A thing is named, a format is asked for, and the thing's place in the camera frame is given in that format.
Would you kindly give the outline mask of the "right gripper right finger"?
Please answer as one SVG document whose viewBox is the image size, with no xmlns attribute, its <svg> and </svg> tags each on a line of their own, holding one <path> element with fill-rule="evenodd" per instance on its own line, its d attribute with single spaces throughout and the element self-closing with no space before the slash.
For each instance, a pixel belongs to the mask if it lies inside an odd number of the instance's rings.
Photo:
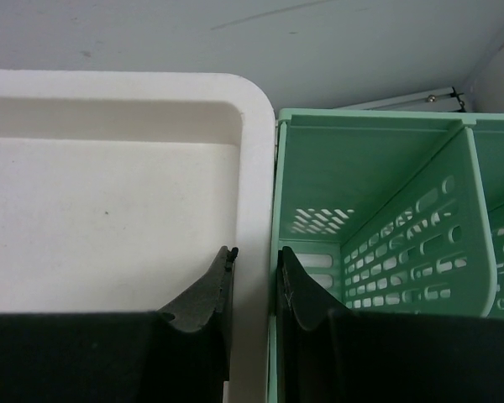
<svg viewBox="0 0 504 403">
<path fill-rule="evenodd" d="M 349 310 L 303 268 L 294 251 L 278 252 L 276 393 L 279 402 L 341 402 L 344 376 L 337 320 Z"/>
</svg>

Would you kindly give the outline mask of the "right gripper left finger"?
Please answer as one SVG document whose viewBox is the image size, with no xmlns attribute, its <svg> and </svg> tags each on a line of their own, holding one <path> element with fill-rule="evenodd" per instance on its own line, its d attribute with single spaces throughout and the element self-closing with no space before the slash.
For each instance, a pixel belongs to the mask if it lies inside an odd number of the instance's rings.
<svg viewBox="0 0 504 403">
<path fill-rule="evenodd" d="M 223 246 L 207 272 L 159 310 L 164 402 L 221 402 L 229 380 L 234 263 Z"/>
</svg>

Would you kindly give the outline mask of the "white three-drawer storage box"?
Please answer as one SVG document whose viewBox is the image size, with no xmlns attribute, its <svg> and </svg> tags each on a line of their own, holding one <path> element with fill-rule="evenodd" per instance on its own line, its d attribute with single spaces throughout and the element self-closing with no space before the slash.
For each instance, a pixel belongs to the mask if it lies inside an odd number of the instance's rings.
<svg viewBox="0 0 504 403">
<path fill-rule="evenodd" d="M 275 116 L 240 76 L 0 70 L 0 312 L 147 311 L 218 249 L 232 402 L 263 402 Z"/>
</svg>

